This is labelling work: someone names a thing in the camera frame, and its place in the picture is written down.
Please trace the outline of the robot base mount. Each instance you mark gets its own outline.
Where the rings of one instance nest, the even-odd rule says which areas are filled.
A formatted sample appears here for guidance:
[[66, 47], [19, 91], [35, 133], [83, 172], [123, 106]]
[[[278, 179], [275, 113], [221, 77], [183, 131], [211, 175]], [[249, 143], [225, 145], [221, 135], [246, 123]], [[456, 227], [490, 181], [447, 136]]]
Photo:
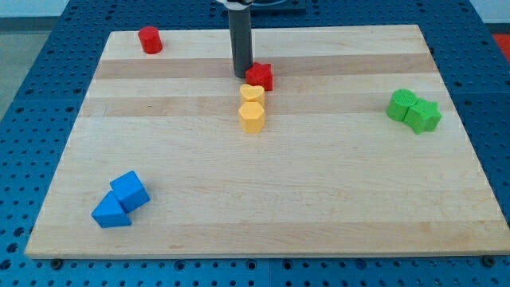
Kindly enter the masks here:
[[252, 15], [304, 13], [308, 0], [253, 0], [249, 1]]

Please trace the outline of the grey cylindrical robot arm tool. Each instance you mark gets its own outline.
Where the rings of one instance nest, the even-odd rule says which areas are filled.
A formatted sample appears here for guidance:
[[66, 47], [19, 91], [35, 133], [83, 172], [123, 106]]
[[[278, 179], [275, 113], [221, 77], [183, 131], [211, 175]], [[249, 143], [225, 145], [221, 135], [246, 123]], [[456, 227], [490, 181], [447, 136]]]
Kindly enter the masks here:
[[245, 78], [253, 65], [251, 14], [253, 0], [218, 0], [227, 10], [234, 75]]

